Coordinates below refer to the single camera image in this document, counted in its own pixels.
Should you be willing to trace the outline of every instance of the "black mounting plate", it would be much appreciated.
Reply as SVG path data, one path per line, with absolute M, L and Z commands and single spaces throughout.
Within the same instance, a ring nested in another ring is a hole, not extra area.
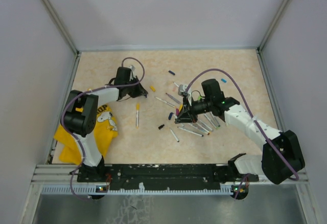
M 230 174 L 228 165 L 216 164 L 113 164 L 105 165 L 102 178 L 90 179 L 78 173 L 77 182 L 106 182 L 111 176 L 111 190 L 138 190 L 143 183 L 146 190 L 219 190 L 220 183 L 239 181 Z M 257 175 L 249 181 L 257 182 Z

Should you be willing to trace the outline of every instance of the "blue marker cap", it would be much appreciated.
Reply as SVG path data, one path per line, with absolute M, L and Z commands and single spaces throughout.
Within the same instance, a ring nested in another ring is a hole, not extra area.
M 170 113 L 168 119 L 171 120 L 174 113 Z

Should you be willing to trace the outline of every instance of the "metal floor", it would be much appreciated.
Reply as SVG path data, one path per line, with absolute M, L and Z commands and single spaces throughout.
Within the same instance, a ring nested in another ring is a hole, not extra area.
M 230 196 L 109 195 L 81 201 L 41 195 L 33 224 L 306 223 L 294 185 L 250 186 L 244 200 Z

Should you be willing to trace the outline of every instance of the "white marker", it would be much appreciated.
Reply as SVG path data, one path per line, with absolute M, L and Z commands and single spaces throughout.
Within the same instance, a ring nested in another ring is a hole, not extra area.
M 209 125 L 207 125 L 205 122 L 203 122 L 201 119 L 198 119 L 198 121 L 200 123 L 202 123 L 204 126 L 206 126 L 210 131 L 213 131 L 213 129 L 211 127 L 209 127 Z
M 203 127 L 201 124 L 196 123 L 196 125 L 198 125 L 200 128 L 202 128 L 204 131 L 206 131 L 207 133 L 210 133 L 209 130 L 207 130 L 205 127 Z
M 216 129 L 218 129 L 217 126 L 213 123 L 213 121 L 210 119 L 210 117 L 208 117 L 207 114 L 204 114 L 204 116 L 205 116 L 205 118 L 207 118 L 209 120 L 209 122 L 212 124 L 213 127 L 215 127 Z
M 192 128 L 197 129 L 198 131 L 201 131 L 202 133 L 205 133 L 205 134 L 209 135 L 209 133 L 208 133 L 207 131 L 204 131 L 204 130 L 202 130 L 201 128 L 198 128 L 197 126 L 195 126 L 195 125 L 192 124 L 192 123 L 188 123 L 188 125 L 191 126 Z
M 213 120 L 218 124 L 218 128 L 219 128 L 220 127 L 220 124 L 219 124 L 217 118 L 213 115 L 213 113 L 211 111 L 210 111 L 210 114 L 211 114 Z
M 157 100 L 160 100 L 161 102 L 167 104 L 167 105 L 170 105 L 170 106 L 173 107 L 173 108 L 176 108 L 176 106 L 174 106 L 173 104 L 167 102 L 166 100 L 163 100 L 163 99 L 161 99 L 161 98 L 159 98 L 159 97 L 156 97 L 156 96 L 155 96 L 155 98 L 156 98 Z
M 177 127 L 177 128 L 179 128 L 179 129 L 181 129 L 181 130 L 184 130 L 184 131 L 186 131 L 186 132 L 192 133 L 192 134 L 194 134 L 194 135 L 197 135 L 197 136 L 201 136 L 201 137 L 203 137 L 202 134 L 200 134 L 200 133 L 195 133 L 195 132 L 193 132 L 193 131 L 191 131 L 191 130 L 188 130 L 188 129 L 186 129 L 186 128 L 182 128 L 182 127 Z
M 177 138 L 176 134 L 173 132 L 173 130 L 171 128 L 170 129 L 170 132 L 173 134 L 173 136 L 175 137 L 176 141 L 179 142 L 179 139 Z
M 139 110 L 139 103 L 136 104 L 136 128 L 138 128 L 138 110 Z

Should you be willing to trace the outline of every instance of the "scattered marker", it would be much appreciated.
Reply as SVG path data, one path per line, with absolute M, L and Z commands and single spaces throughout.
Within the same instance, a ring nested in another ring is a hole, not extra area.
M 193 131 L 191 131 L 191 130 L 188 130 L 188 129 L 186 129 L 186 128 L 182 128 L 182 127 L 177 127 L 177 128 L 179 128 L 179 129 L 181 129 L 181 130 L 184 130 L 184 131 L 186 131 L 186 132 L 192 133 L 192 134 L 194 134 L 194 135 L 197 135 L 197 136 L 201 136 L 201 137 L 203 137 L 202 134 L 200 134 L 200 133 L 195 133 L 195 132 L 193 132 Z
M 167 102 L 166 100 L 163 100 L 163 99 L 161 99 L 161 98 L 159 98 L 159 97 L 156 97 L 156 96 L 155 96 L 155 98 L 156 98 L 157 100 L 160 100 L 160 101 L 162 101 L 163 103 L 165 103 L 165 104 L 167 104 L 167 105 L 173 107 L 173 108 L 176 108 L 173 104 Z
M 171 120 L 173 114 L 174 114 L 174 113 L 170 113 L 170 114 L 169 114 L 169 116 L 168 116 L 168 120 Z
M 179 142 L 179 139 L 178 139 L 178 137 L 176 136 L 176 134 L 173 132 L 173 130 L 172 130 L 171 128 L 169 128 L 169 129 L 170 129 L 170 132 L 173 134 L 175 140 L 176 140 L 177 142 Z
M 136 104 L 136 128 L 138 128 L 138 110 L 139 110 L 139 103 Z
M 179 100 L 177 100 L 174 96 L 166 93 L 166 95 L 168 95 L 169 98 L 171 98 L 173 101 L 175 101 L 177 104 L 181 104 L 181 102 Z
M 201 128 L 198 128 L 197 126 L 193 125 L 192 123 L 188 123 L 188 125 L 191 126 L 192 128 L 197 129 L 198 131 L 200 131 L 202 133 L 205 133 L 206 135 L 209 135 L 209 132 L 208 131 L 204 131 Z
M 207 130 L 205 127 L 203 127 L 201 124 L 196 123 L 196 125 L 198 125 L 198 126 L 199 126 L 200 128 L 202 128 L 204 131 L 206 131 L 208 135 L 210 134 L 210 131 Z
M 210 111 L 210 114 L 211 114 L 213 120 L 218 124 L 218 128 L 219 128 L 220 127 L 220 124 L 219 124 L 217 118 L 213 115 L 213 113 L 211 111 Z
M 213 129 L 209 125 L 207 125 L 205 122 L 203 122 L 201 119 L 198 119 L 198 121 L 200 123 L 202 123 L 205 127 L 207 127 L 210 131 L 213 131 Z
M 204 114 L 205 118 L 208 119 L 208 121 L 212 124 L 213 127 L 215 127 L 216 129 L 218 129 L 218 127 L 216 126 L 216 124 L 213 123 L 213 121 L 210 119 L 210 117 L 208 117 L 207 114 Z

